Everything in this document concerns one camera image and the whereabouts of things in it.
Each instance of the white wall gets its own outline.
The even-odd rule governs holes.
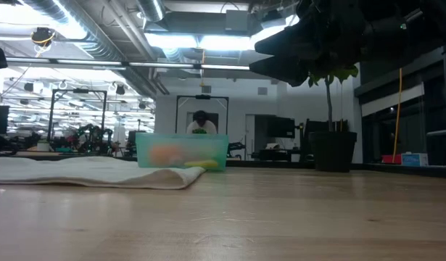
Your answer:
[[[163,79],[163,83],[172,94],[196,95],[201,94],[200,79]],[[295,119],[295,124],[306,123],[306,119],[326,121],[328,109],[326,100],[326,86],[323,81],[319,86],[310,88],[305,82],[301,86],[291,87],[280,82],[272,85],[269,80],[237,80],[228,79],[204,80],[205,85],[212,86],[212,96],[229,96],[228,135],[230,142],[240,141],[246,134],[246,115],[278,115]],[[354,88],[359,86],[359,78],[349,78],[342,85],[337,81],[331,85],[331,100],[333,120],[348,120],[351,131],[358,133],[353,162],[363,161],[361,149],[361,110],[358,99],[354,96]],[[258,96],[258,87],[268,87],[267,96]],[[217,112],[220,115],[219,133],[224,133],[225,125],[222,117],[226,114],[216,101],[188,100],[179,109],[178,129],[183,133],[187,112],[203,109]],[[175,95],[158,96],[155,115],[156,133],[174,133],[175,130]],[[299,133],[296,139],[282,139],[286,148],[292,148],[294,143],[300,144]]]

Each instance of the cardboard box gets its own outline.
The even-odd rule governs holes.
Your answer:
[[[427,154],[426,153],[404,153],[402,154],[402,165],[404,166],[427,166],[428,163]]]

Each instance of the folded towel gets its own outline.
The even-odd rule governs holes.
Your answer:
[[[74,157],[59,161],[0,157],[0,183],[73,183],[84,186],[184,189],[205,169],[201,167],[140,168],[137,162],[111,157]]]

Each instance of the green leaf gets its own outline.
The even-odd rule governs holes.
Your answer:
[[[332,70],[328,74],[323,74],[322,72],[317,72],[318,75],[314,75],[311,72],[309,73],[310,79],[308,79],[308,85],[311,87],[314,85],[318,85],[318,81],[320,79],[324,79],[326,84],[332,84],[334,79],[337,78],[342,84],[344,80],[348,79],[350,76],[357,77],[358,76],[358,68],[354,65],[349,67],[342,67]]]
[[[311,88],[311,86],[313,86],[313,84],[314,84],[314,82],[313,82],[313,77],[310,75],[310,77],[308,78],[308,85],[309,85],[310,88]]]

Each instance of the red box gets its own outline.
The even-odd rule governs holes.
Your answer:
[[[392,162],[393,155],[382,155],[382,163],[386,164],[402,164],[402,155],[396,154],[395,155],[395,161]]]

